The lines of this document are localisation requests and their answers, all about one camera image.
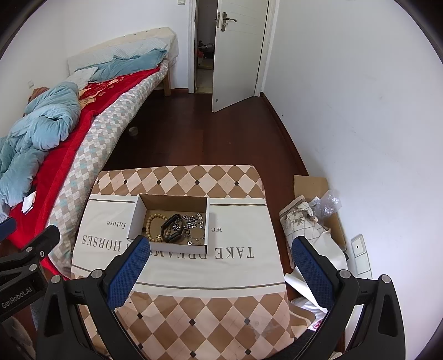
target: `open cardboard box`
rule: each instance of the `open cardboard box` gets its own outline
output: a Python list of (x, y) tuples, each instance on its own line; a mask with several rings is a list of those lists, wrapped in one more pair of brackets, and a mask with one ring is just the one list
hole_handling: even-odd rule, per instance
[[(137, 235), (146, 236), (144, 227), (149, 216), (162, 214), (170, 218), (174, 214), (196, 216), (198, 213), (203, 217), (204, 229), (195, 227), (190, 229), (191, 238), (184, 236), (175, 243), (156, 243), (150, 241), (152, 251), (164, 251), (180, 254), (207, 254), (208, 226), (209, 223), (209, 200), (206, 197), (195, 196), (164, 196), (139, 194), (132, 214), (131, 226), (128, 230), (128, 238), (135, 239)], [(160, 234), (163, 220), (152, 220), (150, 233), (152, 238)]]
[[(303, 195), (310, 202), (316, 196), (322, 198), (328, 190), (328, 181), (324, 177), (294, 175), (295, 198)], [(331, 229), (331, 238), (340, 246), (340, 249), (346, 250), (345, 236), (338, 215), (332, 214), (325, 220), (324, 225)]]

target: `door handle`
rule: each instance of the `door handle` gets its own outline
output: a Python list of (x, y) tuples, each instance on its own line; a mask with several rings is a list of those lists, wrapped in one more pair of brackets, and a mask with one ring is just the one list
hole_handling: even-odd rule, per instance
[(233, 21), (233, 22), (237, 22), (237, 19), (230, 19), (228, 17), (228, 15), (224, 12), (222, 17), (221, 17), (221, 31), (225, 31), (226, 30), (226, 21)]

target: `checkered bed sheet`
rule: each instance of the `checkered bed sheet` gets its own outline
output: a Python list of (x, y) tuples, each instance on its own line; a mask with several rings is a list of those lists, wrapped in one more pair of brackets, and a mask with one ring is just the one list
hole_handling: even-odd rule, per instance
[(75, 232), (97, 175), (126, 126), (148, 95), (162, 82), (167, 71), (168, 62), (163, 61), (158, 72), (122, 94), (97, 115), (80, 145), (47, 222), (47, 226), (55, 225), (60, 230), (60, 243), (49, 253), (49, 258), (62, 274), (70, 276)]

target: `white paper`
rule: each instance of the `white paper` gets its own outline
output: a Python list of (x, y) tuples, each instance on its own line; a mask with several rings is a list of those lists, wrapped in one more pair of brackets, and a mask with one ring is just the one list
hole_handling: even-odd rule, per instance
[[(94, 195), (97, 200), (112, 196)], [(115, 199), (128, 200), (126, 196)], [(135, 206), (89, 200), (74, 248), (72, 271), (87, 276), (126, 249)], [(211, 199), (207, 255), (154, 251), (135, 291), (179, 297), (239, 297), (286, 290), (276, 238), (263, 199)]]
[(34, 191), (32, 194), (26, 196), (23, 199), (22, 213), (27, 213), (29, 210), (32, 209), (32, 204), (35, 201), (35, 195), (36, 194), (37, 194), (37, 191)]

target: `pillow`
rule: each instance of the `pillow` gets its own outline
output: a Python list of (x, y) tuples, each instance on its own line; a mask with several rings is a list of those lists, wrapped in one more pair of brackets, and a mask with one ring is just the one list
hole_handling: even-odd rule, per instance
[(98, 67), (90, 67), (88, 69), (81, 69), (74, 72), (70, 77), (68, 77), (65, 81), (71, 81), (74, 84), (77, 84), (78, 90), (84, 89), (91, 79), (92, 75), (97, 71)]

